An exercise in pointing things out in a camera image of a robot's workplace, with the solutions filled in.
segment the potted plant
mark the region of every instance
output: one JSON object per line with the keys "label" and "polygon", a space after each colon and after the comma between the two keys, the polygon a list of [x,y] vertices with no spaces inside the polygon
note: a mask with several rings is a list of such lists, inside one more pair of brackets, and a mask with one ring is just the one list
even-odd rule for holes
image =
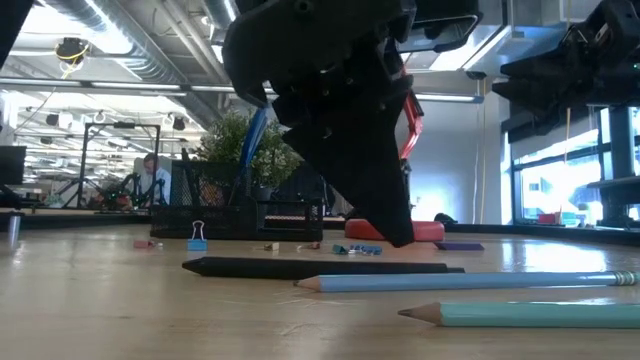
{"label": "potted plant", "polygon": [[[196,150],[198,157],[216,163],[237,163],[252,115],[227,112],[202,137],[200,147]],[[256,200],[269,200],[273,189],[300,164],[298,155],[282,140],[282,130],[277,121],[267,121],[262,140],[251,162],[253,196]]]}

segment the white wall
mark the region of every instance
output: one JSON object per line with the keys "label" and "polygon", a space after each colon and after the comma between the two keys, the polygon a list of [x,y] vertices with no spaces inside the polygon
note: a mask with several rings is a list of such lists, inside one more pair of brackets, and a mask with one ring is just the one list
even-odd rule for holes
{"label": "white wall", "polygon": [[[504,157],[500,122],[508,115],[508,103],[489,94],[482,105],[422,102],[425,112],[423,131],[411,157],[411,199],[416,205],[415,220],[433,220],[443,212],[460,223],[472,223],[476,146],[478,149],[478,190],[476,223],[480,223],[482,202],[483,151],[486,156],[485,224],[502,224],[503,199],[510,194],[508,176],[501,176]],[[486,111],[486,147],[482,144],[482,122]],[[406,118],[396,127],[396,138],[402,146],[407,137]]]}

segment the table surface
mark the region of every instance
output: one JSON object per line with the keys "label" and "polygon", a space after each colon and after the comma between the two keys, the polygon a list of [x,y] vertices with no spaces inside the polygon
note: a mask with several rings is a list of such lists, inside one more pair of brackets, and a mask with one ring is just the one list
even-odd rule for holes
{"label": "table surface", "polygon": [[[318,294],[275,280],[203,278],[183,270],[185,240],[133,249],[148,226],[23,231],[0,243],[0,358],[30,359],[638,359],[640,331],[436,328],[396,315],[434,301],[640,302],[638,287]],[[320,250],[281,243],[210,242],[220,256],[370,261],[331,254],[347,241],[326,231]],[[467,272],[640,271],[640,248],[516,236],[449,235],[484,252],[432,244],[375,260],[446,262]]]}

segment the person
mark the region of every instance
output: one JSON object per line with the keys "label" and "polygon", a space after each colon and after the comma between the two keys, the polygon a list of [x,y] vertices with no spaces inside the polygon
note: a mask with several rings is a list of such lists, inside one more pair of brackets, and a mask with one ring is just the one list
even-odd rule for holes
{"label": "person", "polygon": [[[144,193],[147,193],[151,186],[153,185],[153,173],[156,173],[156,181],[164,180],[164,184],[162,185],[162,195],[164,197],[164,201],[169,204],[169,195],[171,194],[171,174],[161,167],[158,166],[158,156],[156,154],[150,153],[144,157],[143,160],[144,165],[144,174],[142,174],[140,178],[140,187]],[[160,189],[159,186],[154,187],[153,191],[153,204],[160,204]]]}

